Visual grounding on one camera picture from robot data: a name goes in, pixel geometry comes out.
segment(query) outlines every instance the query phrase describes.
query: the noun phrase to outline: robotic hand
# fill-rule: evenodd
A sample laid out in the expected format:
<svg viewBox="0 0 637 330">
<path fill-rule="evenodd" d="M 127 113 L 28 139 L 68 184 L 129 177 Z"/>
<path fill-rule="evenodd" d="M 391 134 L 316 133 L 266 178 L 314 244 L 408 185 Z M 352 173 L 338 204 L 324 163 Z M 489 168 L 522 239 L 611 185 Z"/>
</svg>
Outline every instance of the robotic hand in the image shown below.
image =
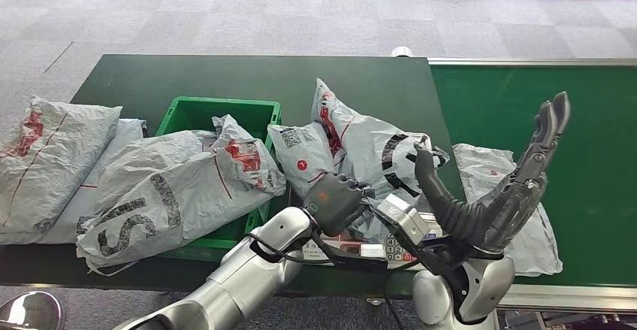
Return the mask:
<svg viewBox="0 0 637 330">
<path fill-rule="evenodd" d="M 542 104 L 536 130 L 516 169 L 473 204 L 453 198 L 436 176 L 431 153 L 417 148 L 416 180 L 445 237 L 423 240 L 427 224 L 396 196 L 388 196 L 375 209 L 398 242 L 427 269 L 418 272 L 413 283 L 416 310 L 425 328 L 480 328 L 489 323 L 486 320 L 515 275 L 503 250 L 544 193 L 544 170 L 569 115 L 565 92 Z"/>
<path fill-rule="evenodd" d="M 417 148 L 415 176 L 447 233 L 426 239 L 429 227 L 418 211 L 394 195 L 373 209 L 398 242 L 427 269 L 414 277 L 413 297 L 424 328 L 475 328 L 488 324 L 515 271 L 503 249 L 536 209 L 547 180 L 544 170 L 570 115 L 566 93 L 546 102 L 517 168 L 474 204 L 451 196 L 436 176 L 431 153 Z M 254 229 L 222 259 L 206 283 L 161 310 L 115 330 L 223 330 L 253 316 L 289 283 L 301 264 L 331 262 L 338 268 L 385 272 L 387 262 L 330 247 L 319 235 L 335 236 L 368 209 L 365 183 L 326 174 L 309 191 L 303 208 L 287 207 Z M 314 240 L 329 260 L 305 260 L 300 249 Z"/>
</svg>

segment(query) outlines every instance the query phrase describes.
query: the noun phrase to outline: gray plastic mailer bag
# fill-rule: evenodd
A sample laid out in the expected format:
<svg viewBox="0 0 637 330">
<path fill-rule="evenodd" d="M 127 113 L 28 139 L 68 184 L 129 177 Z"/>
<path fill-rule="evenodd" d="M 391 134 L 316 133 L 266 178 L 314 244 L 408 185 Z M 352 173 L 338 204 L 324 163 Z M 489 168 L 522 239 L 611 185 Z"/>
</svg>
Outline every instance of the gray plastic mailer bag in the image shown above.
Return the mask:
<svg viewBox="0 0 637 330">
<path fill-rule="evenodd" d="M 301 198 L 326 173 L 335 171 L 328 138 L 320 123 L 303 127 L 270 125 L 267 133 L 288 181 Z"/>
<path fill-rule="evenodd" d="M 456 144 L 454 155 L 468 202 L 478 201 L 515 169 L 511 151 Z M 557 241 L 542 204 L 538 204 L 504 254 L 513 260 L 516 275 L 534 277 L 562 271 Z"/>
<path fill-rule="evenodd" d="M 84 223 L 95 212 L 98 199 L 98 176 L 110 163 L 115 153 L 132 141 L 143 138 L 144 120 L 119 120 L 115 137 L 101 154 L 95 166 L 68 202 L 53 227 L 39 240 L 38 244 L 75 244 L 77 224 Z"/>
<path fill-rule="evenodd" d="M 121 110 L 32 99 L 0 144 L 2 243 L 33 242 L 51 228 L 115 135 Z"/>
<path fill-rule="evenodd" d="M 261 140 L 230 116 L 213 122 L 216 132 L 137 140 L 115 155 L 98 182 L 98 215 L 77 236 L 92 270 L 185 245 L 285 192 Z"/>
</svg>

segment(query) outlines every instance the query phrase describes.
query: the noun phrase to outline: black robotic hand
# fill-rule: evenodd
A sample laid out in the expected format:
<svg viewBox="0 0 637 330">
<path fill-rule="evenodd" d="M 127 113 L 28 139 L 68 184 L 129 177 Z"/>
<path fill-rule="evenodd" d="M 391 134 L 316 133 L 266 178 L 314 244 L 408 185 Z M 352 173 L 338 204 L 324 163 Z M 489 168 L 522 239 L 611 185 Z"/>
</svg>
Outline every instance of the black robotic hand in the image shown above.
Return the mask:
<svg viewBox="0 0 637 330">
<path fill-rule="evenodd" d="M 536 209 L 544 194 L 544 170 L 570 116 L 566 92 L 545 102 L 536 116 L 536 130 L 516 169 L 473 204 L 453 198 L 436 176 L 431 153 L 418 149 L 416 180 L 442 229 L 486 253 L 501 253 Z"/>
</svg>

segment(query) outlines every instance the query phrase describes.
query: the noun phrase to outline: package pile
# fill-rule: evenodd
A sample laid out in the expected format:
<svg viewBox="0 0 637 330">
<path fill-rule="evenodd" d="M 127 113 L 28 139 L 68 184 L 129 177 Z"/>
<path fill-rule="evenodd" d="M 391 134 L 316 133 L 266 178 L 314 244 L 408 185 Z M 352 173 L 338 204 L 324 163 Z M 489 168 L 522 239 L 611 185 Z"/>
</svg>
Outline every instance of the package pile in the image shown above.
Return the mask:
<svg viewBox="0 0 637 330">
<path fill-rule="evenodd" d="M 0 144 L 0 244 L 77 242 L 94 271 L 180 247 L 285 192 L 263 142 L 229 115 L 143 138 L 122 108 L 34 98 Z"/>
<path fill-rule="evenodd" d="M 77 255 L 97 271 L 181 247 L 285 192 L 263 142 L 230 116 L 124 147 L 98 182 Z"/>
<path fill-rule="evenodd" d="M 376 191 L 377 205 L 390 193 L 410 204 L 418 202 L 421 190 L 414 176 L 415 145 L 425 134 L 409 134 L 385 121 L 359 114 L 342 103 L 320 79 L 316 79 L 312 122 L 304 127 L 269 126 L 268 133 L 294 191 L 303 197 L 329 171 L 367 182 Z M 434 150 L 440 167 L 449 157 Z M 369 242 L 382 242 L 386 228 L 371 212 L 352 224 Z"/>
</svg>

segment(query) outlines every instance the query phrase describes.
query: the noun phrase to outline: green plastic crate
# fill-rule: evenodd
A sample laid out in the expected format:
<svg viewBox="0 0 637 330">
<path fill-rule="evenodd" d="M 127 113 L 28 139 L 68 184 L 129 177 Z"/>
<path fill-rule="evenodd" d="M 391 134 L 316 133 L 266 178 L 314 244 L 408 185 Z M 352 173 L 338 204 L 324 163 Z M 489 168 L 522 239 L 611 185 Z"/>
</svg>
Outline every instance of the green plastic crate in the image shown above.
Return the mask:
<svg viewBox="0 0 637 330">
<path fill-rule="evenodd" d="M 157 135 L 187 129 L 214 131 L 212 116 L 230 114 L 240 126 L 255 138 L 260 138 L 273 154 L 272 139 L 267 125 L 281 123 L 278 102 L 246 99 L 177 97 L 171 103 L 159 126 Z M 160 256 L 218 262 L 243 236 L 267 220 L 270 202 L 247 215 L 209 233 L 184 247 L 167 251 Z"/>
</svg>

